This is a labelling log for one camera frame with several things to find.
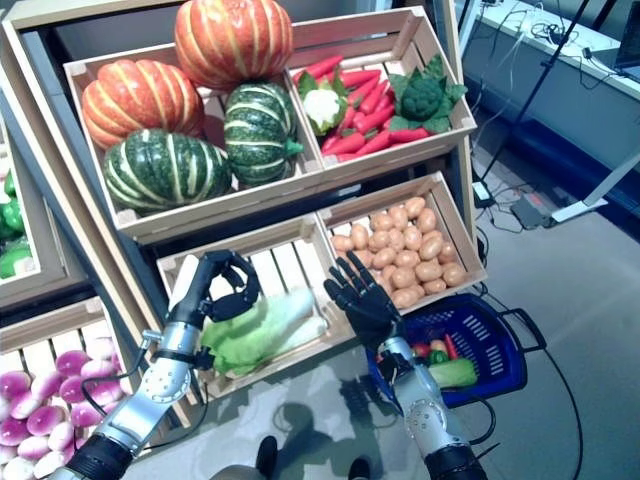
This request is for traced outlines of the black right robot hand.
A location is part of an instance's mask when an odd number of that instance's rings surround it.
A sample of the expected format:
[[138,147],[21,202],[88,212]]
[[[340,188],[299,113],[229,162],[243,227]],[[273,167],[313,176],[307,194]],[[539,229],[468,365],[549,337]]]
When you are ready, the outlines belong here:
[[387,339],[405,334],[402,316],[384,288],[353,252],[336,259],[323,282],[334,303],[346,314],[360,343],[377,350]]

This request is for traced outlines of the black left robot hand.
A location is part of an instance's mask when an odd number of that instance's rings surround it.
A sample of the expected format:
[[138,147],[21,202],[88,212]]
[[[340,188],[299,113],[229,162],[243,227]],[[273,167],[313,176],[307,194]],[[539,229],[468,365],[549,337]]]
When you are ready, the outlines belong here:
[[[227,281],[233,292],[213,300],[210,287],[218,276]],[[235,251],[215,250],[201,257],[188,255],[179,270],[166,320],[202,330],[205,317],[214,322],[232,319],[248,311],[259,293],[254,267]]]

